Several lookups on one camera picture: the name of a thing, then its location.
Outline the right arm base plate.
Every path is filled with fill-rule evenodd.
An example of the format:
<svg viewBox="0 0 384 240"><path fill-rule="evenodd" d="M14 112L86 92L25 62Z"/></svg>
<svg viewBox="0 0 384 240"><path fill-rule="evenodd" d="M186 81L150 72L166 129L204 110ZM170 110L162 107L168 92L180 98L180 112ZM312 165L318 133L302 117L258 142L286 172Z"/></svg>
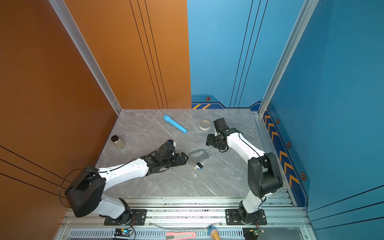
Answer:
<svg viewBox="0 0 384 240"><path fill-rule="evenodd" d="M229 226L234 225L259 225L266 226L267 217L263 209L254 213L247 213L243 209L226 209L226 223Z"/></svg>

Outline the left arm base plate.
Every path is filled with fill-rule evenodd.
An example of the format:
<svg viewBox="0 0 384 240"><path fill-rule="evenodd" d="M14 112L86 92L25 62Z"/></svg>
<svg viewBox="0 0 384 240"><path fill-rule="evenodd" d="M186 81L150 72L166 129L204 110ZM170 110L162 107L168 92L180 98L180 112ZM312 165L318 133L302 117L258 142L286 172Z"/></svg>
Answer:
<svg viewBox="0 0 384 240"><path fill-rule="evenodd" d="M143 226L147 217L146 209L133 209L124 211L117 219L106 217L105 226Z"/></svg>

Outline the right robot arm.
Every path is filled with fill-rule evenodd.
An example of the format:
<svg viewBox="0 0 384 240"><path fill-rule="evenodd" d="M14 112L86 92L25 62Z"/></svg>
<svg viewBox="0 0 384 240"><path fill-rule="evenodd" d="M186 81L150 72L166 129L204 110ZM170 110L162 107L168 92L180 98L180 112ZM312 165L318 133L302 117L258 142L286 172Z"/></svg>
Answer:
<svg viewBox="0 0 384 240"><path fill-rule="evenodd" d="M224 153L234 150L248 165L249 193L237 210L227 210L228 225L267 225L262 205L269 196L283 187L283 177L277 156L265 153L251 144L236 128L230 128L225 119L214 121L215 133L207 136L206 145Z"/></svg>

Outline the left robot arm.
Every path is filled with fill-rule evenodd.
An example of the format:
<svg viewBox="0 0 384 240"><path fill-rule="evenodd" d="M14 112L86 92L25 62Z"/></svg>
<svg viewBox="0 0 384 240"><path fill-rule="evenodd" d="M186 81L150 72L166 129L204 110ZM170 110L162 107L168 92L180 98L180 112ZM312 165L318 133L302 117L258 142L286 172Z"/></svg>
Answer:
<svg viewBox="0 0 384 240"><path fill-rule="evenodd" d="M176 153L175 143L169 140L148 155L125 164L82 169L65 190L65 196L77 218L98 215L105 218L105 225L132 225L135 215L131 207L123 198L107 196L106 190L132 179L183 166L188 159L184 152Z"/></svg>

